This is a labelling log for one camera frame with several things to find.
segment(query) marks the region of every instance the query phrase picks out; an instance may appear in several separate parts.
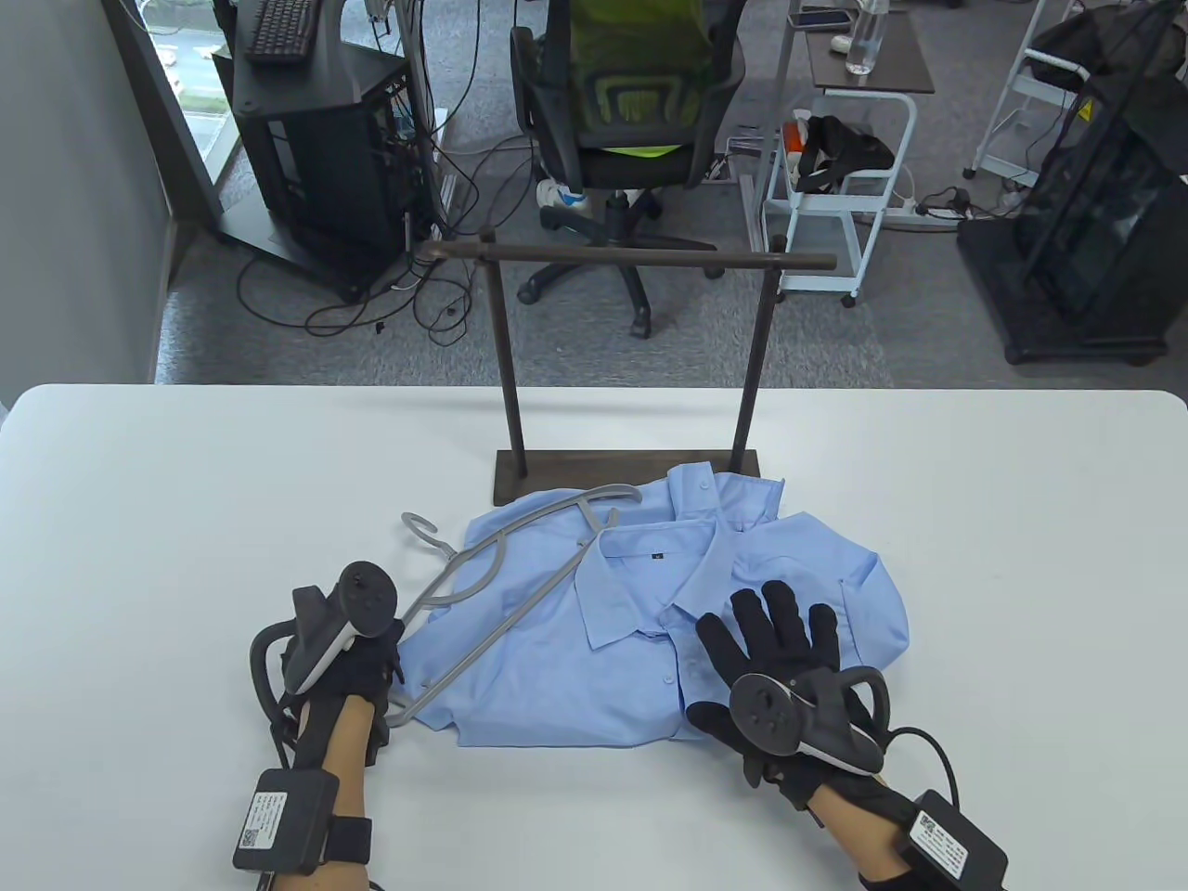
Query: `black glove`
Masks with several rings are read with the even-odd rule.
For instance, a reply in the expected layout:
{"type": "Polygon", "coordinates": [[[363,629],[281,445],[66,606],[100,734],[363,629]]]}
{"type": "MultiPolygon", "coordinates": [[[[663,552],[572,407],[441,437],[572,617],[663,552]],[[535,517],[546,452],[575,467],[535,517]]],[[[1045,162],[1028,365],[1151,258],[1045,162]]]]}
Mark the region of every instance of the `black glove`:
{"type": "MultiPolygon", "coordinates": [[[[311,700],[341,699],[362,696],[375,703],[375,710],[387,710],[387,691],[392,687],[392,676],[404,683],[404,671],[400,670],[400,653],[396,645],[404,636],[404,623],[394,619],[392,626],[379,637],[356,637],[349,650],[343,650],[334,657],[322,676],[312,687],[299,696],[289,697],[289,703],[296,715],[301,715],[302,706],[311,700]]],[[[297,645],[297,638],[289,642],[280,656],[280,666],[289,666],[289,657],[297,645]]]]}
{"type": "MultiPolygon", "coordinates": [[[[719,617],[707,613],[697,620],[697,637],[728,685],[750,672],[788,682],[813,669],[841,669],[838,615],[832,608],[816,604],[809,609],[809,630],[813,633],[813,642],[809,643],[792,589],[784,582],[771,581],[763,586],[763,596],[767,601],[770,619],[753,590],[744,589],[731,598],[731,608],[746,642],[746,653],[719,617]]],[[[876,735],[874,721],[858,694],[847,689],[843,696],[851,722],[884,745],[876,735]]],[[[760,751],[735,726],[729,709],[716,702],[694,702],[685,709],[685,716],[694,727],[742,756],[742,773],[752,788],[758,786],[760,779],[777,783],[779,791],[797,810],[808,807],[809,798],[822,784],[833,786],[832,781],[838,781],[840,786],[862,785],[864,782],[879,785],[872,777],[851,775],[809,756],[777,758],[760,751]]],[[[840,789],[839,792],[851,797],[840,789]]]]}

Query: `white sneaker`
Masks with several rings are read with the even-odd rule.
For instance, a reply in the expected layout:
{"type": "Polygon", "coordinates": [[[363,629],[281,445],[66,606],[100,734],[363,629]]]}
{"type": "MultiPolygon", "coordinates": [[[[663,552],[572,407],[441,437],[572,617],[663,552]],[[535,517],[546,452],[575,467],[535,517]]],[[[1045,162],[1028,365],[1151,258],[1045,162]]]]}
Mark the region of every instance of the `white sneaker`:
{"type": "Polygon", "coordinates": [[[563,207],[582,216],[594,215],[588,196],[569,191],[556,179],[542,179],[536,184],[536,203],[541,207],[563,207]]]}

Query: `gray carpet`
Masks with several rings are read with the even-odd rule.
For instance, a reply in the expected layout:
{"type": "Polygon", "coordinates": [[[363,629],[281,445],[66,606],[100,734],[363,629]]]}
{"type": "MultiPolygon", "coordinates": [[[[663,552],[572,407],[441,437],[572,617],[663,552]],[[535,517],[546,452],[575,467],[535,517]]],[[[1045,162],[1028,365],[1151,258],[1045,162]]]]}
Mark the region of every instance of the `gray carpet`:
{"type": "MultiPolygon", "coordinates": [[[[511,4],[482,4],[479,71],[451,125],[449,145],[476,148],[514,132],[507,75],[511,4]]],[[[937,86],[920,99],[920,124],[906,163],[923,196],[962,183],[1010,62],[1031,15],[1030,5],[968,0],[948,10],[940,0],[910,4],[916,30],[937,86]]],[[[748,76],[727,128],[758,125],[772,87],[786,0],[751,0],[740,26],[748,76]]],[[[454,106],[466,86],[474,39],[474,0],[436,0],[429,7],[426,49],[438,105],[454,106]]],[[[543,2],[522,2],[519,19],[539,30],[543,2]]],[[[349,0],[345,34],[371,42],[362,6],[349,0]]],[[[808,93],[803,48],[794,53],[791,101],[808,93]]],[[[896,134],[893,120],[877,124],[896,134]]],[[[506,152],[484,168],[485,201],[523,156],[506,152]]],[[[473,156],[467,156],[474,163],[473,156]]],[[[997,201],[997,179],[985,173],[968,184],[984,206],[997,201]]],[[[251,170],[239,158],[222,183],[225,204],[251,188],[251,170]]],[[[901,179],[901,190],[910,188],[901,179]]],[[[519,197],[504,191],[497,217],[519,197]]],[[[742,247],[745,228],[735,189],[668,190],[659,232],[742,247]]],[[[481,219],[480,207],[472,221],[481,219]]],[[[576,241],[544,233],[532,200],[500,229],[506,241],[576,241]]],[[[271,327],[235,302],[235,277],[246,251],[200,239],[175,279],[165,316],[159,380],[242,384],[492,384],[497,379],[481,289],[469,330],[441,348],[405,310],[383,331],[354,330],[334,339],[271,327]]],[[[630,304],[611,270],[586,270],[535,307],[511,295],[529,270],[507,266],[506,286],[522,383],[527,385],[733,386],[741,383],[746,345],[758,293],[757,277],[728,272],[707,282],[699,272],[644,270],[655,308],[651,341],[627,336],[630,304]]],[[[455,271],[455,277],[462,273],[455,271]]],[[[327,303],[310,283],[257,264],[245,298],[267,315],[301,321],[327,303]]],[[[444,285],[426,289],[418,309],[432,318],[455,297],[444,285]]],[[[385,295],[373,309],[394,308],[385,295]]],[[[1188,323],[1178,323],[1173,354],[1143,369],[1118,365],[1043,365],[1012,368],[949,234],[887,232],[867,273],[862,303],[843,310],[835,297],[802,295],[777,311],[764,384],[767,386],[906,387],[1135,387],[1188,396],[1188,323]]]]}

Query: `wrist battery pack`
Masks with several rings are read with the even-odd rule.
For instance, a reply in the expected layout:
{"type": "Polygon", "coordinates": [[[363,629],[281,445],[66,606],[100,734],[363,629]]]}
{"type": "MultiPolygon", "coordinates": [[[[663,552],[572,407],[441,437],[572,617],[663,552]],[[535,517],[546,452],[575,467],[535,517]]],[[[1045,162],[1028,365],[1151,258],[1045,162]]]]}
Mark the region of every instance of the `wrist battery pack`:
{"type": "Polygon", "coordinates": [[[1006,853],[931,789],[916,800],[918,813],[896,846],[929,887],[1001,891],[1006,853]]]}

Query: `water bottle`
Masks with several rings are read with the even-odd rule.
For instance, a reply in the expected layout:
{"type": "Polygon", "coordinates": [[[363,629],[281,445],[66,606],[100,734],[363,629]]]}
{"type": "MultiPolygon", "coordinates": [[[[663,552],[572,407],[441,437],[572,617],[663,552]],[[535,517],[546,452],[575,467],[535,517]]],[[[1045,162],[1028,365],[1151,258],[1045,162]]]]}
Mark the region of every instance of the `water bottle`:
{"type": "Polygon", "coordinates": [[[846,70],[852,75],[868,75],[879,57],[883,36],[887,32],[891,0],[858,0],[860,11],[854,36],[846,55],[846,70]]]}

